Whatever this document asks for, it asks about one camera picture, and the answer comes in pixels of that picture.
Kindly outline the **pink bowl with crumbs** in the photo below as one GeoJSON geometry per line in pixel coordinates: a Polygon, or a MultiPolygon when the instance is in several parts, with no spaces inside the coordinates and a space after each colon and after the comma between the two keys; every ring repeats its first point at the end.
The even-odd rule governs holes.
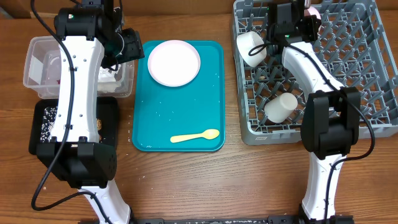
{"type": "Polygon", "coordinates": [[[304,16],[313,16],[313,15],[315,15],[317,19],[320,21],[318,25],[318,31],[320,31],[322,20],[319,11],[315,9],[313,6],[310,6],[308,9],[304,10],[304,16]]]}

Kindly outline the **white napkin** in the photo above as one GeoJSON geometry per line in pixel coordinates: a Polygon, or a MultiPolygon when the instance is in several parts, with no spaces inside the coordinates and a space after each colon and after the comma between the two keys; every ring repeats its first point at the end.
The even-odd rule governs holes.
{"type": "Polygon", "coordinates": [[[114,93],[115,90],[121,86],[116,80],[116,75],[121,69],[121,65],[112,66],[110,69],[99,68],[98,75],[98,91],[103,93],[114,93]]]}

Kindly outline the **large white plate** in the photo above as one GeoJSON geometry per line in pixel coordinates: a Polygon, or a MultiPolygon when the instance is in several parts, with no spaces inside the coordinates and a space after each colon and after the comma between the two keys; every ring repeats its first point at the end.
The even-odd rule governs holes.
{"type": "Polygon", "coordinates": [[[196,48],[186,41],[167,40],[149,55],[147,68],[151,77],[167,87],[190,83],[200,71],[201,58],[196,48]]]}

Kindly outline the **small white bowl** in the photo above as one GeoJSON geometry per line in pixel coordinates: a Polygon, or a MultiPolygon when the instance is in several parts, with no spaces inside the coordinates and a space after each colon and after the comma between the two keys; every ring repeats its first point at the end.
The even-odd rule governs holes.
{"type": "Polygon", "coordinates": [[[237,36],[236,44],[238,47],[239,54],[242,56],[243,60],[250,66],[256,67],[267,57],[266,48],[261,49],[261,47],[255,49],[252,54],[249,55],[249,51],[258,45],[264,44],[262,37],[254,31],[250,31],[237,36]]]}

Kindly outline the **white paper cup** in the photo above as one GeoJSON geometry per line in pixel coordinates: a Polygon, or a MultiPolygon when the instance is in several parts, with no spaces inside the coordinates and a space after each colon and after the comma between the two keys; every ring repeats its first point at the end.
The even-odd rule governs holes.
{"type": "Polygon", "coordinates": [[[283,93],[264,106],[264,114],[273,123],[285,121],[298,106],[296,97],[291,93],[283,93]]]}

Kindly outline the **yellow plastic spoon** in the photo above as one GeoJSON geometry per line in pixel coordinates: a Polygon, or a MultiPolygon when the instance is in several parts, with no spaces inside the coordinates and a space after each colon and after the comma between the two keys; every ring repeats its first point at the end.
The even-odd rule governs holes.
{"type": "Polygon", "coordinates": [[[184,134],[184,135],[178,135],[178,136],[172,136],[170,138],[171,143],[178,143],[178,142],[184,142],[184,141],[189,141],[192,139],[197,139],[197,138],[204,138],[207,140],[212,140],[217,138],[220,135],[220,132],[217,129],[207,129],[202,133],[198,134],[184,134]]]}

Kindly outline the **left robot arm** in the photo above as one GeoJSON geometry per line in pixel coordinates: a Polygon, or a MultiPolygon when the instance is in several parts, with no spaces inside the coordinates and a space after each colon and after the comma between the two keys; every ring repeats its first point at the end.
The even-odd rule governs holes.
{"type": "Polygon", "coordinates": [[[49,33],[60,48],[61,80],[49,142],[32,153],[54,175],[84,196],[100,223],[135,223],[115,175],[118,102],[100,98],[101,69],[144,57],[139,33],[123,27],[123,9],[112,1],[82,1],[59,10],[49,33]]]}

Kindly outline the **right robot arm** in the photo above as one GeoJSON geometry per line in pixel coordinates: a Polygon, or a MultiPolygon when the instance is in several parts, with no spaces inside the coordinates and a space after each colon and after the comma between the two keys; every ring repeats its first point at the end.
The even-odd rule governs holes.
{"type": "Polygon", "coordinates": [[[278,45],[275,54],[305,95],[300,135],[310,169],[297,223],[353,223],[352,216],[336,215],[334,200],[341,160],[358,141],[360,94],[332,76],[313,51],[320,25],[305,1],[271,3],[266,39],[278,45]]]}

